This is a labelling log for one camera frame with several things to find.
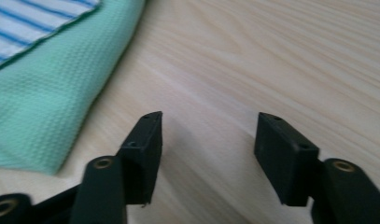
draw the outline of blue striped fabric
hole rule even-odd
[[[100,0],[0,0],[0,65],[100,5]]]

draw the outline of white and blue striped towel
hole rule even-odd
[[[0,65],[93,11],[99,3],[100,0],[0,0]]]

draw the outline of light wood tabletop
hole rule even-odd
[[[277,115],[380,189],[380,0],[152,0],[56,176],[0,169],[0,195],[39,203],[163,112],[151,205],[129,223],[312,223],[281,205],[253,154]]]

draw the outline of green towel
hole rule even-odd
[[[0,69],[0,166],[55,174],[128,44],[145,0],[96,11]]]

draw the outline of folded cloth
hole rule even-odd
[[[0,69],[0,166],[59,170],[144,3],[105,0]]]
[[[0,65],[98,4],[99,0],[0,0]]]

